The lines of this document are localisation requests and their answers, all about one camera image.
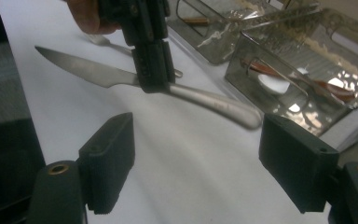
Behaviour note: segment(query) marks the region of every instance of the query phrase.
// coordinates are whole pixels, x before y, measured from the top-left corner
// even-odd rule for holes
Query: knife blade
[[[96,63],[74,55],[35,46],[36,50],[51,63],[66,72],[81,77],[98,86],[109,88],[117,84],[139,86],[136,74],[102,63]],[[168,94],[218,113],[247,129],[261,125],[261,115],[253,106],[208,91],[170,83]]]

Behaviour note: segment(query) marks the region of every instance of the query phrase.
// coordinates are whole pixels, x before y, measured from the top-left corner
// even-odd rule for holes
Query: black mount
[[[301,213],[332,205],[331,224],[358,223],[358,162],[337,167],[338,152],[290,119],[265,115],[259,158]]]
[[[135,62],[144,92],[164,92],[175,82],[165,17],[170,15],[167,0],[99,0],[102,20],[121,25],[127,45],[134,46]]]
[[[28,224],[86,223],[115,206],[134,164],[132,114],[108,120],[79,150],[77,161],[54,162],[39,171]]]

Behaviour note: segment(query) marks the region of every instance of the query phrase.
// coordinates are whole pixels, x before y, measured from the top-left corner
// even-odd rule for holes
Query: utensil
[[[91,41],[91,43],[93,43],[95,45],[110,47],[110,48],[116,49],[116,50],[132,57],[131,49],[114,44],[114,43],[110,42],[110,40],[108,38],[104,37],[103,35],[87,35],[87,34],[85,34],[85,35],[89,39],[89,41]],[[181,72],[177,69],[174,69],[174,71],[175,71],[176,77],[183,76],[183,72]]]
[[[134,73],[52,49],[35,48],[61,69],[98,86],[109,88],[117,84],[126,84],[139,87],[138,77]],[[204,106],[248,129],[256,129],[261,124],[260,113],[254,107],[222,95],[174,83],[168,85],[166,93],[190,103]]]
[[[241,66],[246,67],[248,63],[249,62],[247,62],[246,60],[242,60]],[[281,75],[279,75],[274,69],[272,69],[269,66],[266,66],[264,64],[261,64],[261,63],[251,62],[251,64],[249,65],[249,68],[258,72],[258,73],[262,73],[265,75],[283,79],[283,77]],[[327,82],[324,82],[321,80],[312,80],[312,81],[315,82],[318,86],[322,87],[323,89],[329,91],[331,94],[333,94],[339,100],[341,100],[345,103],[348,103],[355,99],[355,95],[354,95],[353,91],[345,90],[344,88],[341,88],[339,86],[336,86],[336,85],[333,85],[333,84],[330,84],[330,83],[327,83]]]
[[[243,18],[243,19],[224,18],[224,20],[227,22],[241,22],[247,18]],[[211,25],[211,20],[206,17],[182,18],[182,21],[184,21],[187,25],[190,25],[190,26],[209,26],[209,25]]]

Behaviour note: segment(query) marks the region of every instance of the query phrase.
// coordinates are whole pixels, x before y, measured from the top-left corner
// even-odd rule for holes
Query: metal tray
[[[247,19],[278,11],[265,0],[170,0],[168,25],[210,63],[227,62]]]
[[[251,68],[253,63],[281,76],[289,84],[287,91],[271,93]],[[225,78],[265,113],[287,117],[321,135],[358,107],[358,21],[324,9],[247,28]],[[338,84],[355,98],[340,100],[315,80]]]

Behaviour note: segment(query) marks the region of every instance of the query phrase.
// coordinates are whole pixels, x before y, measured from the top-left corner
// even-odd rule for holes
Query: knife handle
[[[261,125],[261,115],[254,107],[225,96],[172,83],[170,94],[206,107],[247,129],[256,129]]]

